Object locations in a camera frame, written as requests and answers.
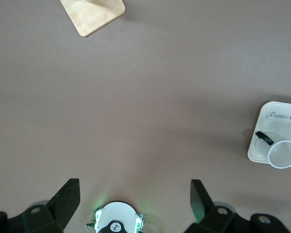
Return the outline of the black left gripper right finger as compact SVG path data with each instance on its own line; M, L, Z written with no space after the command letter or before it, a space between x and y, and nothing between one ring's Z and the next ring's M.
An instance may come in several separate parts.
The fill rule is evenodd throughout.
M196 222L184 233L291 233L276 217L253 214L249 220L215 205L201 180L190 182L190 205Z

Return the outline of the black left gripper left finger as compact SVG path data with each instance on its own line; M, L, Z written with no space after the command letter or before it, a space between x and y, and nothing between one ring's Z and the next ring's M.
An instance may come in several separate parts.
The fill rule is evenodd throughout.
M0 233L64 233L80 204L80 181L69 179L46 203L13 218L0 211Z

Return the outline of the white smiley cup black handle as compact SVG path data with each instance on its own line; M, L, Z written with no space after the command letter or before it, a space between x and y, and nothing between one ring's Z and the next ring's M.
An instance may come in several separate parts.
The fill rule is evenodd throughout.
M274 168L291 167L291 140L277 133L257 131L255 148Z

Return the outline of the beige plastic tray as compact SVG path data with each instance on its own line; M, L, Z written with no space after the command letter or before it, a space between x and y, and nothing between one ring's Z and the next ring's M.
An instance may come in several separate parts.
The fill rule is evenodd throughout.
M252 162L268 164L267 152L262 152L267 147L263 145L265 142L256 136L258 131L274 142L291 141L291 103L271 101L261 107L247 155Z

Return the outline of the wooden mug stand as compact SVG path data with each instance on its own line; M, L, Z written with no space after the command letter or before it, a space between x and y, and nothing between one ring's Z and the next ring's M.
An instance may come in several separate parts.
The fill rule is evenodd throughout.
M126 11L123 0L60 0L78 34L87 37Z

